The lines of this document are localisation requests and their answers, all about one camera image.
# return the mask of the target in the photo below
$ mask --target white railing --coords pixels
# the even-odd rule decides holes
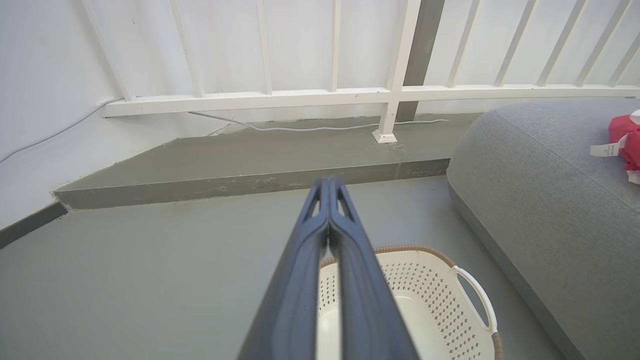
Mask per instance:
[[[409,53],[412,46],[413,32],[420,8],[420,0],[407,0],[402,22],[400,39],[397,43],[397,51],[391,61],[391,69],[385,88],[338,88],[338,62],[340,48],[340,8],[341,0],[333,0],[333,36],[331,57],[331,81],[329,89],[313,90],[273,90],[271,87],[271,67],[269,65],[269,53],[266,36],[266,22],[262,0],[256,0],[257,22],[260,33],[260,46],[262,49],[262,66],[264,69],[263,92],[234,92],[207,94],[198,76],[194,59],[189,50],[187,36],[182,26],[177,0],[170,0],[173,18],[185,60],[193,82],[193,95],[168,95],[136,97],[130,92],[123,72],[118,68],[105,41],[99,31],[98,22],[93,12],[91,0],[83,0],[86,11],[89,14],[91,24],[97,34],[111,70],[124,96],[123,101],[113,102],[107,105],[103,117],[117,117],[126,115],[143,115],[155,113],[177,113],[186,111],[213,111],[213,110],[239,110],[257,108],[280,108],[296,106],[325,106],[340,104],[384,104],[384,112],[380,119],[380,126],[373,135],[378,142],[395,142],[393,135],[394,122],[398,104],[402,101],[432,101],[454,99],[506,99],[506,98],[535,98],[535,97],[636,97],[640,96],[638,86],[618,86],[620,77],[624,74],[629,64],[637,56],[640,48],[640,34],[626,52],[620,64],[616,67],[607,85],[585,85],[593,65],[601,56],[603,48],[609,41],[612,33],[618,27],[620,20],[628,12],[631,0],[620,0],[611,19],[606,25],[602,35],[598,39],[593,51],[584,64],[580,74],[573,85],[548,85],[547,79],[552,72],[556,61],[569,38],[574,25],[584,12],[587,0],[577,0],[573,10],[566,21],[551,55],[544,66],[536,84],[530,85],[505,85],[504,76],[509,69],[513,55],[518,48],[522,34],[527,28],[532,13],[536,8],[536,0],[527,0],[520,22],[511,39],[506,55],[500,66],[493,85],[458,85],[456,75],[467,46],[467,40],[476,18],[479,0],[472,0],[463,34],[454,58],[451,72],[445,86],[403,86]]]

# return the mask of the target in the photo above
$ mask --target white wall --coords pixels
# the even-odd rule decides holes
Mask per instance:
[[[108,51],[134,95],[190,94],[191,80],[168,0],[89,0]],[[471,0],[447,0],[425,84],[446,81]],[[539,0],[505,83],[532,83],[574,0]],[[456,84],[492,83],[525,0],[482,0]],[[570,82],[616,6],[591,0],[568,41],[552,83]],[[207,92],[262,91],[255,0],[179,0]],[[275,90],[328,88],[332,2],[264,0]],[[402,2],[343,0],[340,87],[384,86],[399,34]],[[603,83],[640,31],[635,0],[587,83]],[[75,122],[96,103],[119,97],[81,0],[7,0],[0,12],[0,158]],[[621,84],[640,83],[640,56]],[[485,111],[501,101],[422,102],[419,113]],[[381,106],[225,111],[248,121],[379,115]],[[49,192],[178,137],[205,136],[223,124],[193,115],[148,115],[86,122],[0,164],[0,228],[52,202]]]
[[[191,93],[168,1],[90,3],[134,94]],[[331,34],[331,8],[325,4],[329,2],[291,3],[267,0],[265,4],[274,88],[323,86],[327,80],[316,68],[326,70],[330,59],[324,51]],[[206,90],[262,90],[255,2],[184,0],[180,5]],[[377,54],[392,47],[389,27],[396,22],[397,10],[395,1],[345,1],[341,86],[384,84],[388,58]],[[0,26],[0,158],[67,127],[98,102],[120,96],[80,0],[7,0]],[[380,111],[381,106],[373,104],[222,114],[265,121],[378,115]],[[60,185],[161,143],[205,136],[222,126],[194,115],[118,119],[94,115],[0,164],[0,229],[50,204],[50,191]]]

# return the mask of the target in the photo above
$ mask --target railing baluster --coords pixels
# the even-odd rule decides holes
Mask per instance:
[[[613,15],[611,16],[611,19],[609,19],[609,23],[607,24],[607,27],[602,32],[602,35],[600,35],[600,38],[598,39],[596,46],[593,48],[591,55],[589,55],[589,58],[587,59],[587,62],[584,64],[582,71],[580,71],[578,78],[575,80],[575,86],[584,85],[584,82],[587,79],[587,76],[589,76],[589,73],[591,72],[593,65],[596,63],[596,60],[602,53],[602,49],[604,49],[604,47],[607,45],[607,42],[611,38],[611,34],[613,34],[615,29],[620,25],[620,19],[622,19],[622,17],[629,10],[629,4],[631,4],[631,0],[620,0],[620,3],[618,4],[616,11],[614,11]]]
[[[100,26],[98,24],[98,18],[93,12],[93,8],[91,6],[91,0],[82,0],[82,4],[84,6],[84,10],[86,11],[87,17],[89,18],[89,22],[93,28],[93,32],[102,48],[102,52],[104,53],[104,57],[107,59],[109,66],[111,67],[111,72],[113,73],[113,77],[116,79],[118,86],[120,87],[120,92],[126,101],[134,101],[136,97],[129,92],[129,88],[127,87],[127,82],[124,79],[124,74],[122,73],[122,69],[119,67],[119,63],[116,61],[116,58],[113,56],[111,51],[107,48],[106,42],[104,41],[104,37],[100,32]]]
[[[189,74],[191,75],[191,82],[193,84],[193,95],[195,97],[204,97],[204,88],[198,78],[198,72],[196,71],[195,64],[191,57],[191,50],[189,43],[187,42],[187,36],[184,32],[184,26],[182,24],[182,17],[180,16],[180,8],[178,7],[177,0],[170,0],[171,10],[173,12],[173,19],[175,21],[175,27],[180,37],[180,43],[182,44],[182,52],[184,52],[184,58],[187,61],[187,67],[189,68]]]
[[[495,78],[495,86],[502,86],[504,83],[504,76],[507,74],[507,70],[509,69],[509,65],[511,65],[511,60],[513,60],[513,55],[518,48],[518,44],[520,43],[520,39],[522,38],[522,34],[524,33],[524,29],[527,27],[529,23],[529,19],[531,18],[531,13],[533,12],[536,6],[536,0],[528,0],[527,4],[524,7],[524,11],[522,12],[522,16],[520,18],[520,22],[518,23],[518,27],[516,28],[516,32],[513,34],[513,38],[511,39],[511,44],[509,45],[509,49],[507,53],[504,55],[504,60],[502,61],[502,66],[500,66],[500,70],[498,71],[498,76]]]
[[[460,44],[458,44],[458,52],[456,52],[456,57],[455,59],[453,59],[453,64],[451,65],[451,72],[449,73],[449,79],[447,80],[447,87],[449,88],[453,87],[453,84],[456,82],[458,67],[460,67],[460,61],[462,60],[462,55],[464,55],[465,48],[467,47],[467,40],[469,39],[469,34],[471,33],[471,27],[473,26],[474,20],[476,19],[478,3],[479,3],[479,0],[473,0],[471,2],[471,8],[469,9],[469,15],[467,16],[467,22],[465,23],[465,29],[462,31]]]
[[[260,31],[260,47],[262,48],[262,69],[264,70],[264,88],[267,95],[273,94],[271,87],[271,66],[269,65],[269,51],[267,50],[267,26],[264,20],[264,4],[262,0],[255,0],[258,13],[258,31]]]
[[[575,23],[578,22],[578,19],[582,15],[582,11],[584,10],[586,3],[587,0],[576,0],[575,5],[573,6],[573,10],[571,11],[571,14],[569,14],[569,18],[567,19],[566,24],[564,25],[564,28],[560,33],[560,37],[556,41],[556,46],[554,46],[553,51],[551,51],[551,55],[549,56],[544,69],[542,69],[542,73],[540,74],[536,85],[545,86],[547,84],[549,74],[551,74],[551,70],[553,70],[554,66],[556,65],[558,56],[560,56],[560,52],[562,51],[564,44],[566,43],[566,39],[569,38],[569,35],[571,34]]]
[[[636,39],[629,47],[629,50],[627,50],[627,53],[622,57],[620,64],[613,72],[613,75],[611,75],[611,79],[609,79],[609,86],[614,87],[618,84],[618,82],[620,81],[620,77],[622,77],[622,74],[625,73],[625,70],[627,69],[631,61],[638,55],[638,53],[640,53],[638,49],[640,49],[640,33],[638,33]]]
[[[340,51],[340,10],[341,0],[333,0],[333,40],[331,61],[331,91],[338,90],[338,61]]]

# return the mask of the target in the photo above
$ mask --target gray ottoman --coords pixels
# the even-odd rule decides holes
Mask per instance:
[[[613,117],[638,109],[610,99],[489,111],[447,170],[460,213],[570,359],[640,359],[640,186],[621,158],[589,156]]]

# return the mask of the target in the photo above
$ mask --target price tag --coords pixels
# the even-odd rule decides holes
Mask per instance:
[[[622,136],[620,141],[605,145],[592,145],[589,154],[592,156],[618,156],[620,149],[625,147],[627,136]]]

